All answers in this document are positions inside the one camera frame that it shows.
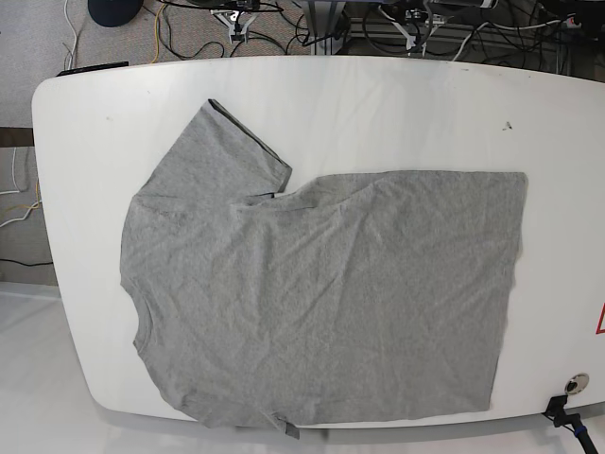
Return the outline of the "grey t-shirt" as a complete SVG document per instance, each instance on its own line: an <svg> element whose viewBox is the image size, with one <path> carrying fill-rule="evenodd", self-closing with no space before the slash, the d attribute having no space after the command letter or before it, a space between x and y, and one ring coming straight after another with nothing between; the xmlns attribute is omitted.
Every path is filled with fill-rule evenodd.
<svg viewBox="0 0 605 454"><path fill-rule="evenodd" d="M163 400L208 428L491 405L527 177L319 177L206 101L133 196L121 285Z"/></svg>

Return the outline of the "dark blue round base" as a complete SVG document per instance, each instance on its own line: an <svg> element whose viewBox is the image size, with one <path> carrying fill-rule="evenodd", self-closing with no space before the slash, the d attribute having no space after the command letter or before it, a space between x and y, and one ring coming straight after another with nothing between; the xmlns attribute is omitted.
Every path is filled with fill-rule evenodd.
<svg viewBox="0 0 605 454"><path fill-rule="evenodd" d="M143 0L88 0L92 20L104 27L119 27L129 23L141 10Z"/></svg>

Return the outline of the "red warning triangle sticker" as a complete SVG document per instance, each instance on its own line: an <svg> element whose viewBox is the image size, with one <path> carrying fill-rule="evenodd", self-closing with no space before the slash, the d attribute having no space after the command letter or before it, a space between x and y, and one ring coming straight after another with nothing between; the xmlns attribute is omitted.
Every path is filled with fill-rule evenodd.
<svg viewBox="0 0 605 454"><path fill-rule="evenodd" d="M605 321L605 305L601 308L601 312L599 315L599 319L598 319L598 323L597 323L597 327L596 327L597 335L605 333L604 321Z"/></svg>

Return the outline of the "silver table grommet right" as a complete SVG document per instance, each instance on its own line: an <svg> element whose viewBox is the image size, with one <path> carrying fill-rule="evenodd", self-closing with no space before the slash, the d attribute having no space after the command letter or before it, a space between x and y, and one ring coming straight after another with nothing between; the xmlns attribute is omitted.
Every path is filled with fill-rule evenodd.
<svg viewBox="0 0 605 454"><path fill-rule="evenodd" d="M590 377L586 373L579 373L571 377L565 385L565 393L574 395L581 393L586 389L590 381Z"/></svg>

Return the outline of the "aluminium frame stand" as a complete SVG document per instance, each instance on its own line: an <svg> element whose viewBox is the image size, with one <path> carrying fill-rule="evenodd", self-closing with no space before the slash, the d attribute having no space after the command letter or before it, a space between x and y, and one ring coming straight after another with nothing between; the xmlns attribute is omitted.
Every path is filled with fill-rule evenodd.
<svg viewBox="0 0 605 454"><path fill-rule="evenodd" d="M314 56L332 56L342 48L350 26L345 1L301 1L308 47Z"/></svg>

